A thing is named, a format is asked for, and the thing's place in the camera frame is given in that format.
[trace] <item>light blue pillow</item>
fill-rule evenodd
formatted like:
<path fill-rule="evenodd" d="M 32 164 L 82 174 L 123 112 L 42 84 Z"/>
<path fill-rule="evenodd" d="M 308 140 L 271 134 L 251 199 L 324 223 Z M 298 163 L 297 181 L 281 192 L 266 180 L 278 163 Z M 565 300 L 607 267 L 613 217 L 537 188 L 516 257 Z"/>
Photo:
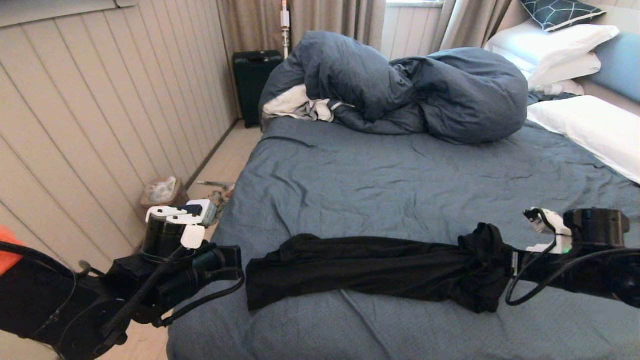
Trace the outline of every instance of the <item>light blue pillow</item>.
<path fill-rule="evenodd" d="M 602 68 L 587 79 L 640 102 L 640 35 L 620 33 L 596 47 L 595 53 Z"/>

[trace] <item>wooden paneled wall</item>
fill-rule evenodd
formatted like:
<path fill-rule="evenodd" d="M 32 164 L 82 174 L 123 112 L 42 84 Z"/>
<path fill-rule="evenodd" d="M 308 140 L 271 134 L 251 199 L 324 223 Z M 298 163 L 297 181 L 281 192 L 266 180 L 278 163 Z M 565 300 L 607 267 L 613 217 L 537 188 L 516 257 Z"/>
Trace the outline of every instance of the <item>wooden paneled wall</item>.
<path fill-rule="evenodd" d="M 431 54 L 440 12 L 442 7 L 388 6 L 381 53 L 389 60 Z"/>
<path fill-rule="evenodd" d="M 189 179 L 233 101 L 215 1 L 0 28 L 0 224 L 67 266 L 108 270 L 143 239 L 144 186 Z M 15 349 L 0 341 L 0 359 Z"/>

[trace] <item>plastic bag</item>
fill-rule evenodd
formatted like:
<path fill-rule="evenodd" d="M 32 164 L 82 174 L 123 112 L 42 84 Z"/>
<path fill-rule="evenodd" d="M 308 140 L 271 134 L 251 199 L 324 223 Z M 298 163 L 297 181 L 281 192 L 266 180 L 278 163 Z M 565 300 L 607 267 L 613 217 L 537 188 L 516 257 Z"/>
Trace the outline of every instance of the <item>plastic bag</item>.
<path fill-rule="evenodd" d="M 168 201 L 171 199 L 171 195 L 173 195 L 175 182 L 175 177 L 171 176 L 165 182 L 147 185 L 145 194 L 147 194 L 150 202 L 158 203 Z"/>

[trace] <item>black cloth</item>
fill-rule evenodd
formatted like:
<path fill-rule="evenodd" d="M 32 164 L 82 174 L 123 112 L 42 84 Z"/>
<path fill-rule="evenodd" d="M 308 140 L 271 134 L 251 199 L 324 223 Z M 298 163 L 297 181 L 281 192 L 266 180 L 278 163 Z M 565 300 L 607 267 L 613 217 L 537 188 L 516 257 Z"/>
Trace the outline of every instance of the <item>black cloth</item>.
<path fill-rule="evenodd" d="M 538 104 L 539 102 L 543 102 L 543 101 L 571 99 L 572 97 L 576 97 L 576 96 L 580 96 L 580 95 L 571 94 L 570 92 L 563 92 L 559 95 L 545 95 L 544 93 L 530 91 L 529 98 L 527 100 L 527 106 Z"/>
<path fill-rule="evenodd" d="M 409 299 L 451 299 L 494 313 L 509 282 L 513 248 L 491 224 L 458 246 L 376 237 L 297 235 L 246 268 L 250 311 L 290 296 L 349 289 Z"/>

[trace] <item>beige curtain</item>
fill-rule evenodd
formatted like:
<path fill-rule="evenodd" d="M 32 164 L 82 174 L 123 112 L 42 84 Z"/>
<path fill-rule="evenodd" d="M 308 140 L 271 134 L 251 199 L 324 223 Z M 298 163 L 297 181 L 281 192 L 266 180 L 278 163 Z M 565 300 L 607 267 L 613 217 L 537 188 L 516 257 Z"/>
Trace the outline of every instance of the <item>beige curtain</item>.
<path fill-rule="evenodd" d="M 431 48 L 481 47 L 497 31 L 511 0 L 445 0 Z"/>
<path fill-rule="evenodd" d="M 292 45 L 306 31 L 331 31 L 380 50 L 386 0 L 290 0 Z"/>
<path fill-rule="evenodd" d="M 292 48 L 307 30 L 355 38 L 377 49 L 382 41 L 386 0 L 288 0 Z M 282 52 L 282 0 L 218 0 L 229 57 L 240 51 Z"/>
<path fill-rule="evenodd" d="M 527 10 L 524 9 L 520 0 L 511 0 L 504 17 L 495 32 L 499 33 L 502 30 L 518 26 L 529 19 L 531 19 L 531 16 L 527 13 Z"/>

